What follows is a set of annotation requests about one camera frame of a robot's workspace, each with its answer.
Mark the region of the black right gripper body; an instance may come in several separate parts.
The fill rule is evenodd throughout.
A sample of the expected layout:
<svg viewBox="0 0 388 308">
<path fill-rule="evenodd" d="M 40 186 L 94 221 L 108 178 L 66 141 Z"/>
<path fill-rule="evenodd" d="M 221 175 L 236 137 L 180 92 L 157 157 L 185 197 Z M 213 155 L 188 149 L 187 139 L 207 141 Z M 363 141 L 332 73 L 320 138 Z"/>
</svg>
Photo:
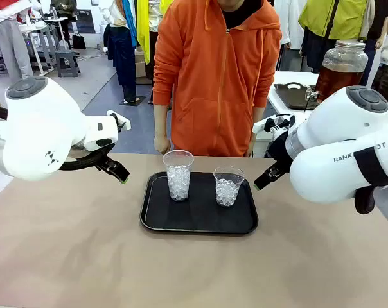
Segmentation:
<svg viewBox="0 0 388 308">
<path fill-rule="evenodd" d="M 292 158 L 285 146 L 287 137 L 288 132 L 283 132 L 272 141 L 268 148 L 268 153 L 275 160 L 274 166 L 278 170 L 289 170 L 292 164 Z"/>
</svg>

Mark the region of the person's left hand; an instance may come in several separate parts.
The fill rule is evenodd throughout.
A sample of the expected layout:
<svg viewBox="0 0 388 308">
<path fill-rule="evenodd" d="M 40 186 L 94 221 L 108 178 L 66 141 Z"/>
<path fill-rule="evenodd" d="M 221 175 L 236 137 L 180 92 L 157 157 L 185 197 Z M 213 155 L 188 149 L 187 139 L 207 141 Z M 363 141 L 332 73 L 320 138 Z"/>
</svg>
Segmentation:
<svg viewBox="0 0 388 308">
<path fill-rule="evenodd" d="M 245 154 L 245 157 L 251 157 L 252 156 L 255 142 L 256 142 L 256 134 L 252 133 L 250 141 L 249 141 L 249 147 L 248 147 L 248 150 L 247 150 L 247 152 Z"/>
</svg>

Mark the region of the person's right hand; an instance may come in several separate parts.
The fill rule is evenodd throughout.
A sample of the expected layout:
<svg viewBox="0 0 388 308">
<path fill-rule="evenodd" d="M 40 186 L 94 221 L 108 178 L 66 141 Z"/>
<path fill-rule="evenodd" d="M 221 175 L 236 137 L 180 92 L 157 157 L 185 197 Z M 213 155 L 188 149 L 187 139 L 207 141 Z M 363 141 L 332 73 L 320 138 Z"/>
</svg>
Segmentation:
<svg viewBox="0 0 388 308">
<path fill-rule="evenodd" d="M 165 135 L 156 135 L 154 137 L 154 147 L 160 154 L 165 154 L 171 149 L 171 142 Z"/>
</svg>

